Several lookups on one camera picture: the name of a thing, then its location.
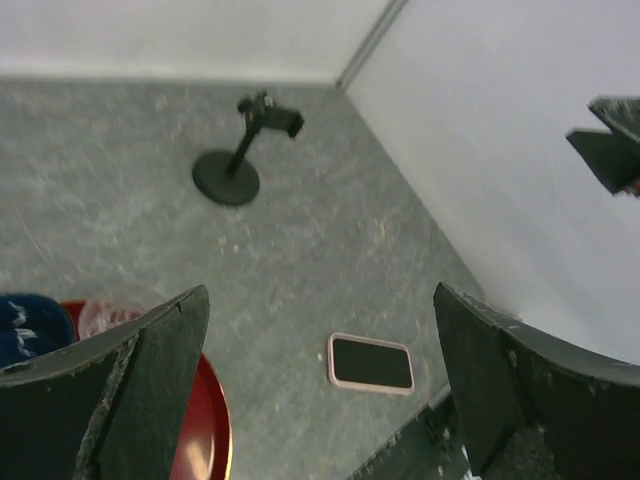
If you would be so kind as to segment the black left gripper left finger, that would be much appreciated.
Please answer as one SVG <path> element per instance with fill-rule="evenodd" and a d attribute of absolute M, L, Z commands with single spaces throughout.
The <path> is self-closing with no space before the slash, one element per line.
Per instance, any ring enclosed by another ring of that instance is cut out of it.
<path fill-rule="evenodd" d="M 1 371 L 4 479 L 167 479 L 209 321 L 193 287 Z"/>

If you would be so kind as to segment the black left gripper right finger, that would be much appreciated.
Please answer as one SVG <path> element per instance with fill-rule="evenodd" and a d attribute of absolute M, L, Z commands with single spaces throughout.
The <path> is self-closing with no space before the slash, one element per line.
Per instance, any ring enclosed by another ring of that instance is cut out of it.
<path fill-rule="evenodd" d="M 638 478 L 638 366 L 507 317 L 445 283 L 433 300 L 474 475 Z"/>

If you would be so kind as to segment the phone with pink case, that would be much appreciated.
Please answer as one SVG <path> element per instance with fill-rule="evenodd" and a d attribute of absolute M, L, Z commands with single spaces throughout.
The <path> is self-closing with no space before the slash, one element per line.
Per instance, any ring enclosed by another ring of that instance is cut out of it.
<path fill-rule="evenodd" d="M 414 391 L 411 356 L 405 345 L 333 333 L 327 342 L 328 378 L 338 388 L 409 395 Z"/>

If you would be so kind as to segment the red round tray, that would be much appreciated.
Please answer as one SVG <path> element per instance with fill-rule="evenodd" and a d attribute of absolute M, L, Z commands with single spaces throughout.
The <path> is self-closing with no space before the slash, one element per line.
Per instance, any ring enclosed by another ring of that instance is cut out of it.
<path fill-rule="evenodd" d="M 210 361 L 199 359 L 179 436 L 172 479 L 227 479 L 233 457 L 230 412 Z"/>

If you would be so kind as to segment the clear drinking glass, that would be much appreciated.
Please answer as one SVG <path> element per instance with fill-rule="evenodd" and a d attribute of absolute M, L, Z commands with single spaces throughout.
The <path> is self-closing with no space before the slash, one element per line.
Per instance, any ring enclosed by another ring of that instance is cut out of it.
<path fill-rule="evenodd" d="M 77 320 L 78 337 L 85 340 L 132 321 L 164 299 L 164 294 L 141 283 L 107 287 L 85 301 Z"/>

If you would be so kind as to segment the aluminium frame post right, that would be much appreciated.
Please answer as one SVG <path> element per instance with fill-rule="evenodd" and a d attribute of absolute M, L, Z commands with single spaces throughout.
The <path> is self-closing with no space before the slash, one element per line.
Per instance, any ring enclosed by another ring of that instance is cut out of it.
<path fill-rule="evenodd" d="M 336 79 L 335 86 L 338 90 L 346 91 L 349 88 L 408 3 L 408 0 L 392 0 L 388 2 L 347 62 L 340 76 Z"/>

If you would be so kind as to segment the black phone stand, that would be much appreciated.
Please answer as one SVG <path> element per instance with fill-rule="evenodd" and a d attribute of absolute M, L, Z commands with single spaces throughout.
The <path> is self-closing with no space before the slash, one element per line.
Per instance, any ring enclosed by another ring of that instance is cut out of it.
<path fill-rule="evenodd" d="M 266 92 L 244 96 L 237 104 L 244 118 L 245 133 L 237 148 L 209 150 L 197 157 L 191 173 L 196 188 L 209 200 L 223 206 L 251 203 L 260 190 L 260 178 L 246 154 L 262 130 L 280 131 L 295 139 L 304 127 L 299 110 L 282 107 Z"/>

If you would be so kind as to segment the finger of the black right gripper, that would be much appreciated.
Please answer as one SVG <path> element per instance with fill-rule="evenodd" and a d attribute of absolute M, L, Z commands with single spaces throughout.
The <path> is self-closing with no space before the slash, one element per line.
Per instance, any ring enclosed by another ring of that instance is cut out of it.
<path fill-rule="evenodd" d="M 613 133 L 639 144 L 639 98 L 600 96 L 588 104 L 588 109 Z"/>
<path fill-rule="evenodd" d="M 574 129 L 566 139 L 612 195 L 639 195 L 639 145 L 621 134 Z"/>

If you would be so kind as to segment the dark blue mug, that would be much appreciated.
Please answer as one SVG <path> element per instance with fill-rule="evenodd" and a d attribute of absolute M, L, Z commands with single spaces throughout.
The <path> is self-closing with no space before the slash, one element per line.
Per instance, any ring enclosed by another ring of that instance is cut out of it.
<path fill-rule="evenodd" d="M 1 294 L 1 368 L 65 348 L 76 341 L 68 311 L 34 293 Z"/>

